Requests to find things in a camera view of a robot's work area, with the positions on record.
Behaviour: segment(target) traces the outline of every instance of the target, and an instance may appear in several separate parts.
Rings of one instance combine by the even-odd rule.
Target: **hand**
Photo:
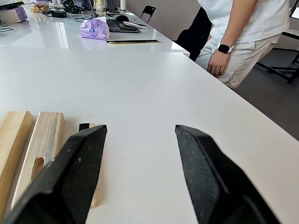
[[[230,54],[223,54],[216,50],[208,63],[207,71],[216,78],[222,76],[228,64]]]

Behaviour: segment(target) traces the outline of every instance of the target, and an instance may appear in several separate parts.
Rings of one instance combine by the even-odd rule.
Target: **glossy table surface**
[[[48,58],[61,63],[50,69]],[[64,140],[79,123],[107,125],[87,223],[197,223],[176,124],[211,135],[280,222],[298,223],[299,142],[185,55],[3,48],[0,71],[0,118],[63,112]]]
[[[105,41],[84,39],[80,37],[80,22],[74,20],[73,14],[66,18],[51,18],[30,11],[32,5],[25,5],[28,21],[9,23],[13,31],[0,34],[0,47],[42,48],[42,49],[89,49],[102,51],[136,51],[136,52],[179,52],[189,56],[189,52],[168,39],[150,25],[143,22],[131,12],[127,17],[132,22],[145,24],[149,29],[141,29],[139,34],[110,33],[110,40],[152,40],[160,43],[143,44],[107,44]]]

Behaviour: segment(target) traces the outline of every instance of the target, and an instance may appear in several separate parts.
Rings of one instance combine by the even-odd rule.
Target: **bottle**
[[[127,10],[126,0],[121,0],[121,13],[126,13],[126,10]]]
[[[106,16],[106,0],[96,0],[96,12],[99,16]]]

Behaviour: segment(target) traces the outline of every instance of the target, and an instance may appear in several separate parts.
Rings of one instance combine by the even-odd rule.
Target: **small wooden stick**
[[[14,193],[12,206],[19,200],[31,180],[60,150],[64,115],[54,112],[40,112],[21,169]]]
[[[0,221],[32,122],[28,111],[11,111],[0,124]]]
[[[94,123],[87,123],[87,124],[80,124],[79,125],[79,131],[81,131],[82,129],[86,129],[86,128],[91,128],[91,127],[95,127]],[[93,194],[93,199],[92,199],[92,203],[90,205],[90,208],[93,209],[95,207],[98,206],[98,186],[96,187],[94,194]]]

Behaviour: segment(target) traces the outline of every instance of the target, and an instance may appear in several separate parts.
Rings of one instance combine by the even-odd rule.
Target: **watch face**
[[[230,47],[225,44],[220,44],[218,51],[220,51],[223,54],[226,54],[229,52]]]

